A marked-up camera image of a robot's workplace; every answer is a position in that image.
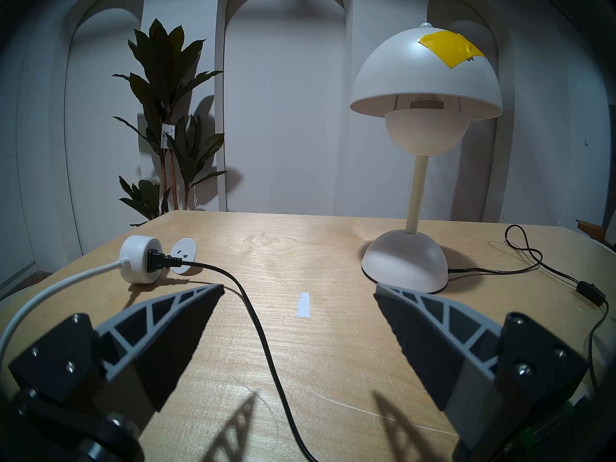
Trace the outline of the grey black left gripper left finger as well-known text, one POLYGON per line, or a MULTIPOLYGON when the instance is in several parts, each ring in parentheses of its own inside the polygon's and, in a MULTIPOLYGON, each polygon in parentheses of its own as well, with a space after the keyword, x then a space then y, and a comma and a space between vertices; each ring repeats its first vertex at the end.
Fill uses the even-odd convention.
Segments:
POLYGON ((20 389, 76 413, 115 413, 144 429, 190 363, 218 300, 219 284, 135 303, 94 328, 67 317, 9 364, 20 389))

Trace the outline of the grey black left gripper right finger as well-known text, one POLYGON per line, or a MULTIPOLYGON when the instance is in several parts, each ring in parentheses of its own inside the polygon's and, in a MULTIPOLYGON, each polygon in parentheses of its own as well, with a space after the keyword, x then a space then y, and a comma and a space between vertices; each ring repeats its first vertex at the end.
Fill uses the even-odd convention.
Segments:
POLYGON ((456 430, 453 455, 524 455, 572 415, 586 360, 529 316, 502 325, 451 299, 378 283, 374 299, 456 430))

